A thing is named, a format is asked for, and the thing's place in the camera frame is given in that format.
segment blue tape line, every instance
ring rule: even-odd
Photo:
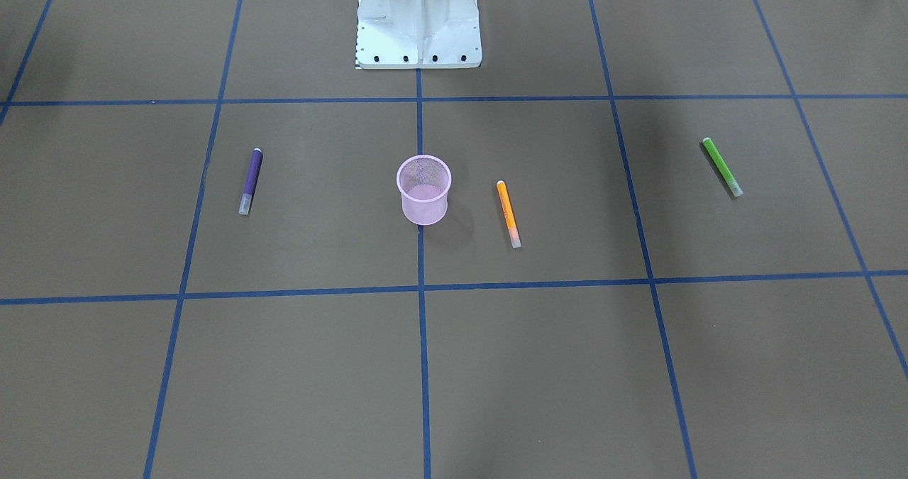
[[[101,296],[49,296],[45,298],[0,298],[0,305],[108,304],[176,300],[177,294],[110,294]]]
[[[217,104],[216,99],[123,99],[76,101],[13,101],[10,106],[143,106],[146,104]]]
[[[188,292],[185,300],[223,300],[230,298],[271,298],[279,296],[321,296],[332,294],[379,294],[380,292],[417,292],[418,285],[376,287],[327,287],[312,289],[275,289],[268,291]]]
[[[677,414],[678,428],[681,431],[681,439],[684,444],[685,456],[687,457],[687,468],[690,471],[691,479],[697,479],[697,466],[694,463],[694,452],[690,444],[690,436],[687,433],[687,418],[684,415],[684,405],[681,403],[681,392],[678,388],[677,376],[675,376],[675,363],[672,359],[671,346],[668,343],[668,332],[665,330],[665,321],[662,318],[662,307],[659,302],[658,291],[655,287],[655,278],[653,275],[653,266],[649,257],[649,249],[646,246],[646,235],[643,230],[643,220],[640,217],[640,209],[638,205],[638,200],[636,200],[636,192],[633,190],[633,175],[630,170],[630,163],[627,161],[627,151],[625,147],[624,134],[621,130],[621,120],[619,118],[619,110],[617,110],[617,102],[614,97],[614,90],[612,88],[612,79],[609,74],[609,62],[606,58],[606,49],[604,49],[604,44],[602,40],[602,33],[599,29],[599,17],[596,12],[596,3],[594,0],[588,0],[589,3],[589,13],[593,20],[593,29],[596,31],[596,42],[599,46],[599,59],[602,62],[602,72],[604,78],[606,78],[606,88],[609,90],[609,103],[612,110],[612,119],[615,122],[615,134],[617,140],[619,140],[619,149],[621,151],[621,162],[625,169],[625,176],[627,181],[627,192],[630,194],[631,205],[633,207],[633,217],[636,220],[636,232],[638,232],[638,238],[640,240],[640,250],[643,253],[643,262],[646,266],[646,279],[649,284],[649,292],[653,299],[653,309],[655,312],[655,320],[658,323],[659,327],[659,337],[662,341],[662,351],[665,354],[665,368],[668,369],[668,381],[671,383],[672,388],[672,397],[675,399],[675,413]]]
[[[905,99],[908,94],[797,94],[798,99]]]
[[[416,153],[422,155],[422,69],[416,70]],[[426,254],[424,226],[416,238],[416,282],[419,292],[419,375],[422,388],[422,476],[432,479],[432,444],[428,403],[428,329],[426,328]]]
[[[762,273],[762,275],[715,275],[703,277],[663,277],[654,279],[656,284],[706,284],[706,282],[763,282],[774,280],[803,280],[824,278],[860,278],[862,272],[805,272]]]
[[[236,41],[236,31],[240,23],[240,11],[243,9],[243,0],[236,0],[236,9],[233,11],[233,25],[231,26],[230,40],[227,42],[227,53],[224,56],[223,72],[221,73],[221,87],[218,89],[218,100],[223,100],[224,91],[227,87],[227,76],[230,74],[230,61],[233,56],[233,44]],[[217,136],[218,120],[221,117],[221,103],[214,107],[214,117],[211,120],[211,132],[208,135],[208,147],[205,150],[205,163],[201,168],[201,179],[199,180],[199,192],[195,199],[195,212],[192,215],[192,229],[189,233],[189,242],[186,246],[186,260],[182,270],[182,279],[179,280],[179,298],[176,302],[176,308],[173,311],[173,323],[171,326],[171,337],[167,344],[167,357],[165,359],[165,369],[163,369],[161,378],[161,390],[158,392],[158,404],[155,408],[155,421],[152,424],[152,436],[148,443],[148,454],[145,457],[145,472],[143,479],[150,479],[152,468],[155,465],[155,451],[157,449],[158,433],[161,431],[161,419],[163,410],[165,410],[165,400],[167,397],[167,386],[170,381],[170,372],[173,364],[173,353],[176,349],[176,339],[179,333],[179,318],[182,315],[182,303],[186,294],[186,285],[189,284],[189,272],[192,268],[192,253],[195,249],[195,237],[199,230],[199,221],[201,219],[201,205],[205,198],[205,182],[208,176],[208,167],[211,164],[211,150],[214,149],[214,138]]]
[[[7,105],[4,105],[3,109],[0,109],[0,126],[2,126],[4,119],[6,119],[10,101],[13,101],[13,98],[16,97],[16,90],[19,88],[19,82],[22,82],[22,75],[26,72],[28,59],[32,56],[33,50],[35,50],[35,43],[37,43],[41,28],[45,26],[45,19],[48,19],[48,13],[52,3],[54,3],[54,0],[45,1],[45,8],[41,11],[41,17],[38,18],[38,23],[35,25],[35,32],[32,33],[32,38],[28,41],[25,55],[22,55],[22,62],[19,62],[19,69],[16,70],[16,78],[13,78],[13,85],[9,88],[9,94],[6,95]]]
[[[539,289],[544,287],[592,287],[597,285],[647,285],[649,279],[555,280],[542,282],[476,282],[476,284],[432,284],[426,291],[473,291],[491,289]]]
[[[791,94],[615,94],[539,95],[539,97],[422,97],[424,103],[482,103],[483,101],[684,101],[791,99]],[[908,94],[798,94],[797,99],[905,99]],[[0,101],[0,106],[140,106],[146,104],[311,104],[311,103],[414,103],[418,97],[277,97],[223,99],[123,99],[72,101]]]
[[[415,97],[259,97],[224,99],[224,104],[413,103]]]
[[[167,386],[170,383],[170,372],[173,366],[173,351],[176,349],[176,336],[179,331],[179,318],[182,317],[182,299],[177,300],[176,308],[173,310],[173,322],[171,323],[171,336],[167,341],[167,356],[165,356],[165,369],[161,373],[161,388],[158,390],[158,402],[155,405],[155,421],[152,423],[152,436],[148,442],[148,453],[145,456],[145,469],[143,469],[143,479],[150,479],[152,476],[152,466],[155,465],[155,451],[158,447],[158,434],[161,431],[161,418],[165,412],[165,401],[167,400]]]
[[[773,52],[775,53],[775,59],[779,62],[779,67],[782,69],[782,76],[785,78],[785,84],[788,85],[788,90],[791,91],[792,96],[797,95],[795,93],[795,85],[792,83],[791,77],[788,75],[788,69],[785,68],[785,61],[782,61],[782,53],[779,52],[778,45],[775,43],[773,33],[769,30],[769,23],[766,22],[766,16],[763,14],[763,8],[760,6],[759,0],[753,0],[753,6],[756,7],[756,13],[760,16],[760,22],[763,24],[763,30],[766,32],[766,37],[769,39],[769,44],[773,47]],[[842,220],[844,228],[846,228],[846,233],[848,234],[848,240],[852,244],[852,249],[854,250],[854,256],[857,258],[857,262],[860,265],[860,272],[863,274],[865,281],[867,282],[867,288],[870,289],[871,295],[873,296],[873,302],[876,304],[876,310],[880,313],[880,318],[882,319],[882,324],[886,329],[886,334],[889,336],[889,341],[892,344],[892,349],[895,350],[895,356],[899,360],[899,364],[902,366],[902,373],[904,373],[905,379],[908,379],[908,362],[905,360],[904,352],[902,352],[902,347],[899,345],[898,338],[895,336],[895,331],[892,330],[892,324],[889,321],[889,317],[886,314],[886,308],[882,305],[882,300],[876,292],[876,286],[873,284],[873,276],[870,275],[870,271],[867,268],[867,263],[863,260],[863,255],[860,253],[860,247],[858,246],[857,239],[854,237],[854,232],[852,231],[851,224],[848,221],[846,216],[846,211],[842,205],[842,201],[839,200],[838,192],[836,191],[836,186],[833,185],[833,179],[829,175],[829,170],[826,168],[826,162],[823,160],[823,155],[820,153],[820,147],[816,143],[814,138],[814,132],[810,128],[810,123],[807,122],[807,115],[804,114],[804,107],[801,105],[800,99],[797,97],[794,98],[794,106],[797,107],[799,116],[801,116],[801,123],[804,124],[804,130],[807,132],[807,139],[810,141],[810,146],[814,149],[814,155],[816,156],[816,161],[820,165],[820,170],[823,172],[823,178],[826,180],[826,186],[829,188],[829,194],[833,197],[834,203],[836,203],[836,210],[839,211],[839,218]]]
[[[424,97],[427,103],[481,103],[481,101],[604,101],[607,95],[539,95],[539,97]]]
[[[619,101],[701,100],[701,99],[791,99],[790,94],[630,94],[616,95]]]
[[[875,270],[870,272],[872,277],[895,277],[908,275],[908,270]]]
[[[908,270],[877,270],[869,272],[875,277],[908,276]],[[810,280],[827,278],[861,278],[863,272],[799,272],[799,273],[758,273],[757,275],[712,275],[691,277],[656,277],[653,282],[660,284],[709,284],[710,282],[771,282],[786,280]],[[648,278],[598,279],[598,280],[555,280],[535,282],[468,282],[467,284],[429,284],[424,291],[481,291],[495,289],[541,289],[594,287],[610,285],[648,285]],[[263,291],[213,291],[186,292],[184,300],[221,300],[230,298],[269,298],[279,296],[322,296],[332,294],[382,294],[382,292],[418,292],[418,285],[378,285],[365,287],[317,287],[309,289],[273,289]],[[163,294],[110,294],[97,296],[50,296],[43,298],[0,298],[0,305],[40,304],[91,304],[92,302],[142,302],[155,300],[177,300],[176,292]]]
[[[419,363],[422,379],[422,475],[432,479],[431,425],[428,403],[428,330],[426,328],[425,227],[419,226],[417,237],[417,278],[419,281]]]

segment floor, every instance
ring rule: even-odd
[[[908,0],[479,6],[0,0],[0,477],[904,477]]]

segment green marker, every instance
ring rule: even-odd
[[[703,139],[703,146],[706,147],[709,157],[713,159],[713,163],[716,163],[716,168],[719,169],[719,174],[722,175],[726,183],[729,185],[729,189],[732,191],[732,195],[735,197],[740,197],[743,195],[743,190],[735,181],[735,176],[732,175],[732,171],[729,170],[729,166],[726,165],[726,161],[722,159],[722,155],[719,154],[719,150],[716,149],[716,145],[713,143],[713,139],[707,138]]]

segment mesh pencil cup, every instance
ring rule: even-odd
[[[406,160],[398,169],[397,184],[403,214],[413,224],[431,226],[448,210],[451,171],[435,156]]]

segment orange marker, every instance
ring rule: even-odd
[[[520,234],[516,232],[516,221],[514,220],[514,211],[510,207],[510,197],[508,195],[508,185],[504,181],[498,181],[495,184],[499,189],[499,199],[502,201],[502,211],[505,214],[505,224],[508,226],[508,234],[511,238],[511,247],[520,248]]]

